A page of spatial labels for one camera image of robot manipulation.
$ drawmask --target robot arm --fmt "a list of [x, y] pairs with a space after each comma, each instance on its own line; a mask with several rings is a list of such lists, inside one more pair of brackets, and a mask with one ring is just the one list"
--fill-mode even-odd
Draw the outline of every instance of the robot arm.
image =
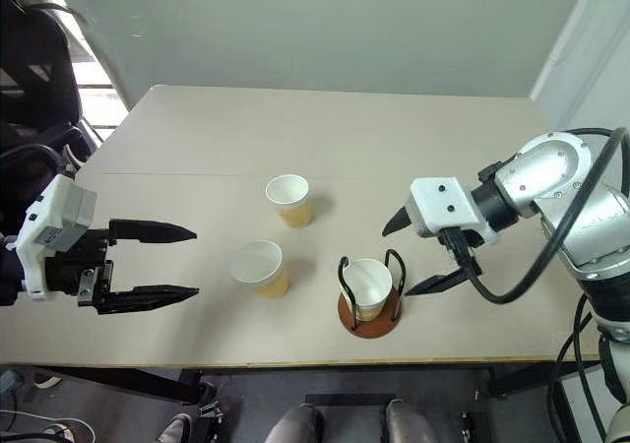
[[196, 238], [181, 226], [157, 221], [111, 220], [109, 229], [89, 229], [96, 193], [58, 174], [27, 209], [17, 237], [2, 238], [0, 305], [13, 305], [25, 291], [32, 300], [52, 300], [57, 292], [78, 297], [79, 306], [98, 314], [152, 310], [185, 300], [197, 288], [144, 285], [111, 292], [113, 263], [108, 246], [119, 239], [170, 243]]
[[[525, 144], [512, 158], [479, 173], [470, 190], [454, 177], [419, 178], [405, 206], [383, 235], [411, 226], [422, 237], [437, 236], [460, 269], [434, 276], [408, 295], [435, 293], [470, 280], [494, 303], [520, 297], [557, 252], [587, 295], [602, 333], [600, 354], [606, 384], [626, 404], [617, 413], [607, 441], [630, 435], [630, 201], [627, 197], [628, 135], [611, 135], [594, 162], [587, 145], [569, 133], [548, 133]], [[624, 140], [623, 190], [598, 181], [617, 145]], [[549, 239], [535, 265], [505, 295], [494, 295], [478, 279], [481, 267], [472, 248], [493, 244], [498, 232], [540, 214]]]

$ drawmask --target wooden coaster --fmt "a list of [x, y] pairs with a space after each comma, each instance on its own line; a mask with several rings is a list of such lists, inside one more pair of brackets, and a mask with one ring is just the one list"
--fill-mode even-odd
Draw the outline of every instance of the wooden coaster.
[[381, 314], [369, 322], [361, 322], [360, 320], [357, 320], [356, 330], [352, 329], [352, 312], [347, 306], [347, 302], [343, 294], [340, 294], [339, 300], [337, 301], [337, 311], [339, 312], [339, 318], [342, 321], [344, 328], [356, 337], [367, 339], [379, 338], [394, 330], [394, 327], [396, 327], [398, 322], [401, 321], [403, 310], [401, 310], [401, 313], [396, 320], [392, 320], [392, 314], [394, 313], [394, 307], [396, 306], [397, 301], [398, 293], [392, 288], [392, 291], [387, 296], [387, 300], [385, 301], [385, 306], [383, 307]]

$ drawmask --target wall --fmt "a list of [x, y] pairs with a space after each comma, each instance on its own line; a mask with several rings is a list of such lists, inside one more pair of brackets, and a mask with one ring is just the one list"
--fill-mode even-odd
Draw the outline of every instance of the wall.
[[133, 104], [153, 84], [528, 94], [574, 0], [66, 0]]
[[630, 127], [630, 29], [625, 30], [568, 126]]

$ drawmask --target person's leg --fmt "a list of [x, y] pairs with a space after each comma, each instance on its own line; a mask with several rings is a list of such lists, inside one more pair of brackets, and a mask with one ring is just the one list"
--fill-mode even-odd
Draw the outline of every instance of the person's leg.
[[265, 443], [321, 443], [324, 418], [307, 404], [293, 407], [272, 428]]
[[394, 400], [385, 410], [390, 443], [437, 443], [426, 419], [412, 406]]
[[188, 443], [192, 418], [188, 413], [179, 413], [157, 438], [159, 443]]

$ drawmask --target cable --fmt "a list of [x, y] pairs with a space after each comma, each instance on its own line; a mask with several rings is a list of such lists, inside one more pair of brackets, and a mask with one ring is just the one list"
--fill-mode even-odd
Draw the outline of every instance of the cable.
[[486, 286], [479, 280], [471, 262], [462, 266], [462, 269], [466, 273], [469, 281], [471, 281], [474, 288], [476, 288], [483, 298], [492, 303], [504, 304], [516, 300], [530, 289], [560, 249], [564, 239], [571, 231], [573, 224], [578, 219], [578, 216], [588, 202], [589, 197], [597, 187], [601, 176], [610, 164], [617, 147], [621, 144], [622, 140], [628, 138], [628, 136], [630, 135], [628, 134], [626, 128], [617, 128], [612, 132], [612, 135], [603, 146], [601, 153], [599, 153], [599, 156], [591, 167], [589, 174], [586, 179], [584, 179], [582, 187], [578, 190], [578, 193], [562, 217], [558, 227], [544, 245], [544, 248], [542, 248], [542, 251], [540, 251], [540, 254], [538, 254], [538, 257], [535, 259], [530, 269], [512, 290], [504, 293], [503, 295], [496, 295], [486, 288]]
[[[9, 393], [9, 397], [11, 397], [11, 402], [13, 402], [13, 411], [16, 411], [16, 410], [18, 409], [18, 401], [16, 400], [16, 394], [15, 394], [15, 392], [11, 391], [11, 392]], [[4, 430], [0, 430], [0, 431], [2, 431], [2, 432], [7, 432], [7, 431], [9, 431], [9, 430], [13, 427], [13, 424], [16, 422], [16, 418], [17, 418], [17, 417], [18, 417], [18, 416], [17, 416], [16, 414], [14, 414], [14, 413], [13, 413], [13, 414], [11, 415], [11, 421], [9, 421], [9, 424], [7, 425], [7, 427], [6, 427]]]
[[23, 5], [22, 8], [23, 9], [34, 8], [36, 10], [56, 10], [58, 12], [65, 12], [65, 13], [69, 13], [70, 15], [75, 17], [77, 20], [80, 20], [85, 25], [88, 23], [86, 18], [77, 10], [70, 7], [64, 7], [63, 5], [59, 5], [58, 3], [48, 3], [48, 2], [31, 3], [29, 5]]
[[73, 417], [69, 417], [69, 416], [60, 416], [57, 418], [51, 417], [51, 416], [44, 416], [44, 415], [37, 415], [36, 413], [28, 413], [26, 411], [0, 411], [1, 413], [14, 413], [16, 415], [24, 415], [24, 416], [30, 416], [32, 418], [41, 418], [42, 420], [48, 420], [48, 421], [76, 421], [78, 423], [80, 423], [81, 425], [83, 425], [85, 428], [87, 428], [90, 433], [92, 434], [92, 443], [96, 442], [96, 432], [95, 430], [92, 428], [92, 426], [87, 423], [84, 420], [81, 420], [79, 418], [73, 418]]
[[[578, 301], [578, 308], [576, 308], [576, 315], [575, 315], [576, 317], [579, 316], [577, 313], [578, 309], [581, 310], [584, 307], [584, 303], [586, 303], [586, 300], [587, 300], [587, 297], [584, 294], [582, 294], [582, 296], [580, 297], [580, 300]], [[580, 323], [580, 332], [586, 328], [589, 322], [591, 322], [592, 318], [593, 318], [593, 315], [591, 314], [591, 312], [587, 313], [587, 315], [582, 319], [582, 322]], [[564, 360], [564, 356], [569, 350], [569, 347], [573, 343], [573, 337], [574, 337], [574, 333], [569, 335], [569, 337], [564, 342], [564, 345], [562, 345], [562, 348], [560, 349], [560, 353], [558, 353], [558, 357], [556, 358], [555, 363], [553, 364], [553, 368], [551, 369], [551, 374], [549, 376], [549, 383], [547, 385], [547, 414], [549, 416], [551, 428], [553, 428], [553, 432], [555, 433], [555, 436], [557, 437], [558, 441], [560, 441], [561, 443], [565, 443], [566, 440], [555, 418], [553, 393], [555, 391], [555, 385], [558, 382], [558, 377], [560, 375], [562, 361]]]
[[55, 150], [53, 150], [52, 148], [48, 146], [35, 145], [35, 144], [21, 145], [14, 148], [13, 150], [9, 150], [2, 153], [2, 155], [0, 155], [0, 160], [3, 161], [2, 167], [7, 167], [8, 165], [10, 165], [11, 163], [15, 161], [18, 155], [27, 151], [39, 151], [41, 153], [44, 153], [46, 155], [46, 158], [48, 160], [50, 167], [57, 174], [63, 174], [64, 171], [66, 170], [66, 166], [63, 161], [63, 158], [59, 156], [59, 153], [57, 153]]
[[593, 416], [593, 420], [595, 421], [595, 426], [598, 428], [599, 437], [601, 437], [601, 441], [605, 441], [606, 430], [603, 427], [603, 423], [601, 422], [598, 407], [595, 404], [593, 394], [591, 393], [591, 387], [589, 386], [589, 381], [587, 381], [587, 375], [584, 372], [582, 351], [580, 350], [580, 319], [582, 318], [582, 313], [584, 312], [584, 305], [586, 304], [586, 301], [586, 296], [582, 295], [582, 297], [580, 297], [580, 302], [578, 303], [578, 308], [576, 309], [575, 317], [573, 319], [573, 351], [575, 353], [575, 363], [578, 367], [578, 375], [580, 376], [580, 382], [582, 383], [584, 397], [586, 398], [587, 404], [589, 405], [589, 410], [591, 411], [591, 415]]
[[57, 441], [59, 443], [72, 443], [72, 441], [63, 436], [53, 435], [50, 433], [23, 433], [21, 435], [0, 436], [0, 441], [23, 441], [23, 440], [48, 440]]
[[[567, 130], [572, 135], [596, 135], [610, 138], [612, 130], [605, 128], [576, 128]], [[621, 193], [630, 197], [630, 137], [626, 136], [621, 142]]]
[[87, 119], [85, 116], [81, 118], [81, 121], [82, 121], [82, 122], [83, 122], [83, 123], [84, 123], [84, 124], [88, 127], [88, 129], [89, 129], [90, 131], [92, 131], [92, 132], [94, 133], [94, 135], [98, 138], [98, 140], [99, 140], [101, 143], [104, 143], [104, 142], [105, 142], [105, 140], [103, 140], [103, 139], [102, 139], [102, 136], [100, 136], [100, 135], [99, 135], [99, 133], [97, 132], [96, 128], [95, 128], [94, 126], [92, 126], [92, 124], [90, 124], [90, 123], [88, 122], [88, 119]]

